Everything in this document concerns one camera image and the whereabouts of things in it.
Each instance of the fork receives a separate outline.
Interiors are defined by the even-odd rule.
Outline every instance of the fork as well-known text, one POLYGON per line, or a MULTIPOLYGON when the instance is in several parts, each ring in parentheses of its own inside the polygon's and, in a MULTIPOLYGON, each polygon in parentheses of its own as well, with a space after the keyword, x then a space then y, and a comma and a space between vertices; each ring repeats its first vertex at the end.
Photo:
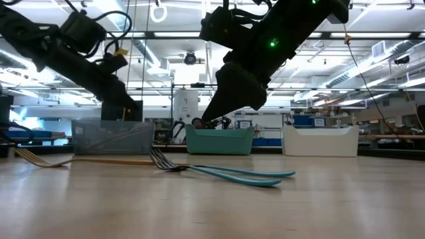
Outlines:
POLYGON ((187 165, 187 166, 178 166, 174 164, 172 161, 166 158, 164 154, 158 149, 151 149, 149 156, 152 161, 155 163, 155 166, 158 169, 166 170, 166 171, 183 171, 186 169, 192 169, 198 172, 206 173, 209 175, 213 175, 222 179, 226 179, 235 183, 242 183, 245 185, 251 186, 259 186, 259 187, 271 187, 278 183, 281 183, 281 179, 268 179, 268 180, 257 180, 257 179, 246 179, 242 177, 237 177, 234 175, 227 175, 224 173, 219 173, 216 171, 211 171, 208 169, 216 169, 221 171, 228 171, 233 173, 242 173, 245 175, 259 176, 259 177, 290 177, 294 175, 295 171, 287 171, 287 172, 277 172, 277 173, 263 173, 263 172, 255 172, 255 171, 246 171, 240 169, 231 169, 227 167, 217 167, 217 166, 209 166, 209 165, 187 165))

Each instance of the teal basket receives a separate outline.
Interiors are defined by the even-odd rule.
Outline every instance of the teal basket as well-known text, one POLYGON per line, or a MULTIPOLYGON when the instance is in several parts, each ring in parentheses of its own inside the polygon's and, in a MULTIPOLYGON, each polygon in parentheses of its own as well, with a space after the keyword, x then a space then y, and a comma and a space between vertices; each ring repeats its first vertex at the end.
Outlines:
POLYGON ((249 155, 254 128, 220 130, 195 129, 186 125, 187 151, 192 154, 249 155))

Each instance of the white basket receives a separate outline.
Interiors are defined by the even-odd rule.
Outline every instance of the white basket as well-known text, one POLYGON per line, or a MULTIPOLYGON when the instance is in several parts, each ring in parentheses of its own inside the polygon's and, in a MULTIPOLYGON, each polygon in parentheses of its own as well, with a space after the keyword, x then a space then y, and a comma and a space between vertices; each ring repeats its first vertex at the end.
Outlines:
POLYGON ((359 126, 343 129, 296 129, 284 126, 282 153, 289 156, 356 157, 359 126))

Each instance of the teal handle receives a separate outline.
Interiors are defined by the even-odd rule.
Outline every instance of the teal handle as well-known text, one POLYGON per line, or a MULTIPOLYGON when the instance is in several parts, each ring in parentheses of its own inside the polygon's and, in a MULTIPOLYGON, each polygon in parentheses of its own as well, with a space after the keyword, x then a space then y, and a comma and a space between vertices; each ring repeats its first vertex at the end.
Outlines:
POLYGON ((245 179, 242 177, 237 177, 237 176, 233 176, 233 175, 227 175, 224 173, 218 173, 218 172, 214 172, 214 171, 210 171, 210 170, 206 170, 206 169, 202 169, 202 168, 198 168, 198 167, 194 167, 194 166, 189 166, 190 169, 193 169, 195 171, 198 172, 202 172, 202 173, 206 173, 209 175, 213 175, 215 177, 219 177, 221 179, 226 179, 235 183, 242 183, 244 185, 250 185, 250 186, 259 186, 259 187, 271 187, 273 185, 276 185, 278 183, 281 183, 282 180, 281 179, 274 179, 274 180, 256 180, 256 179, 245 179))
POLYGON ((251 176, 259 176, 259 177, 291 177, 295 174, 295 171, 287 171, 287 172, 255 172, 255 171, 247 171, 247 170, 240 170, 240 169, 231 169, 227 167, 217 167, 217 166, 204 166, 207 169, 217 169, 222 171, 228 171, 233 173, 243 173, 245 175, 251 175, 251 176))

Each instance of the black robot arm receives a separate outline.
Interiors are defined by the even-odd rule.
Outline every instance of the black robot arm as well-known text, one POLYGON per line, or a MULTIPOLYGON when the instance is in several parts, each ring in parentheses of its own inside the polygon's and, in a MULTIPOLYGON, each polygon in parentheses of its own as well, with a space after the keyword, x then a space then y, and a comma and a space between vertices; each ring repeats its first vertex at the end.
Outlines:
MULTIPOLYGON (((257 5, 269 0, 253 0, 257 5)), ((211 121, 233 110, 266 103, 266 89, 273 73, 296 55, 297 47, 325 20, 348 21, 349 0, 277 0, 261 21, 257 17, 224 7, 207 13, 201 21, 200 38, 232 49, 216 73, 218 90, 203 115, 211 121), (255 21, 242 26, 240 17, 255 21)))
MULTIPOLYGON (((104 16, 91 19, 84 10, 75 11, 63 26, 58 27, 34 23, 7 7, 18 2, 20 0, 0 1, 0 34, 19 54, 30 58, 37 71, 47 66, 87 89, 101 101, 137 108, 137 104, 128 96, 125 84, 112 74, 128 64, 124 56, 105 52, 102 59, 95 62, 87 60, 95 55, 100 43, 106 39, 107 31, 96 22, 104 16)), ((118 11, 108 14, 125 15, 118 11)), ((126 16, 130 30, 131 19, 126 16)), ((114 43, 117 50, 118 39, 107 47, 114 43)))

